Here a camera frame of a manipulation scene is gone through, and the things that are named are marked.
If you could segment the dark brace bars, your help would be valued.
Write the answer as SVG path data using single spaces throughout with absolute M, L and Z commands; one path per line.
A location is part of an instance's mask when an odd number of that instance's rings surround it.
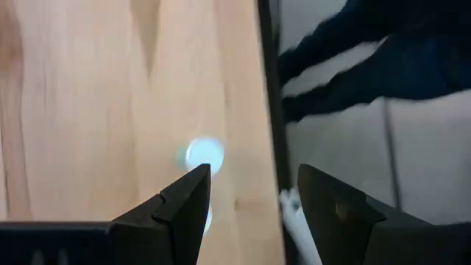
M 471 0 L 347 0 L 278 60 L 285 85 L 362 43 L 367 59 L 283 99 L 284 119 L 341 112 L 376 99 L 436 99 L 471 89 Z

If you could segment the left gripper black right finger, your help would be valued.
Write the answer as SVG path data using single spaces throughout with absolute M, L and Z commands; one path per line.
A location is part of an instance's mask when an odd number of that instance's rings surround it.
M 437 265 L 431 225 L 308 164 L 302 209 L 323 265 Z

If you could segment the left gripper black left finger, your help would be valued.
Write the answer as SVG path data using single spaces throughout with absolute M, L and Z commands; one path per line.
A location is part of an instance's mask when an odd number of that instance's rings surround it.
M 196 265 L 209 213 L 210 165 L 201 164 L 107 229 L 115 265 Z

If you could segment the teal pill bottle white cap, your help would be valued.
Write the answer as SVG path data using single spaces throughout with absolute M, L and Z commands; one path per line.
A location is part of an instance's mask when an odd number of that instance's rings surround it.
M 194 138 L 177 150 L 175 160 L 188 172 L 201 164 L 209 164 L 211 176 L 214 176 L 224 163 L 224 146 L 214 137 Z

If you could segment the black aluminium rig frame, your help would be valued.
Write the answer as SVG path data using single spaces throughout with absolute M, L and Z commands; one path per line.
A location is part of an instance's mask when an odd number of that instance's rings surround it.
M 256 0 L 260 21 L 263 63 L 266 74 L 266 89 L 272 143 L 275 154 L 275 171 L 278 193 L 292 188 L 289 166 L 288 141 L 282 110 L 282 91 L 280 87 L 277 59 L 280 51 L 280 0 Z

